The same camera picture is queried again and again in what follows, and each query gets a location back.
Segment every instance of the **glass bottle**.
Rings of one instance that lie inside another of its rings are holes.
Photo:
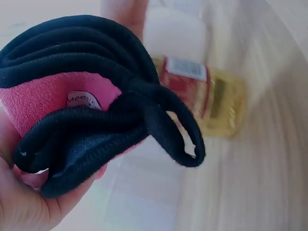
[[[243,79],[173,57],[152,56],[152,60],[161,85],[182,99],[204,136],[230,137],[239,130],[246,111]],[[177,122],[174,114],[170,116]]]

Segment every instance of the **finger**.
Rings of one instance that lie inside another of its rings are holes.
[[[20,176],[21,176],[21,170],[20,170],[16,165],[14,165],[12,171],[13,171],[14,175],[15,175],[17,178],[20,178]]]
[[[94,174],[87,181],[82,183],[78,188],[71,192],[57,198],[57,199],[46,199],[46,203],[49,207],[50,216],[57,216],[60,212],[61,217],[64,218],[80,201],[83,195],[89,190],[93,182],[96,180],[97,175]]]
[[[13,168],[14,149],[20,141],[21,137],[9,118],[0,107],[0,158]]]
[[[94,177],[96,180],[100,179],[105,171],[107,170],[107,164],[105,164],[100,170],[98,170],[95,174],[94,174]]]
[[[21,179],[25,184],[29,185],[33,189],[41,188],[48,178],[49,171],[44,171],[39,174],[29,174],[21,172],[19,179]]]
[[[101,16],[128,27],[142,40],[148,0],[101,0]]]

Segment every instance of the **pink fleece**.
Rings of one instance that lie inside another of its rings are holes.
[[[66,107],[68,93],[91,93],[103,110],[121,94],[107,78],[88,72],[59,73],[35,79],[9,89],[0,89],[6,114],[24,136],[45,115]]]

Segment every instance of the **wooden surface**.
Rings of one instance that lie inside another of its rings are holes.
[[[232,140],[185,170],[177,231],[308,230],[308,3],[213,0],[209,65],[247,80]]]

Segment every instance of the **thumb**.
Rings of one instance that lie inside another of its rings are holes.
[[[4,159],[10,168],[13,164],[13,153],[21,137],[10,119],[0,107],[0,158]]]
[[[103,175],[106,169],[107,165],[103,166],[101,170],[79,185],[76,189],[59,198],[45,199],[49,208],[51,219],[55,219],[55,223],[58,224],[59,221],[62,220],[78,204],[93,182],[99,176]]]
[[[142,40],[148,0],[101,0],[101,16],[129,28]]]

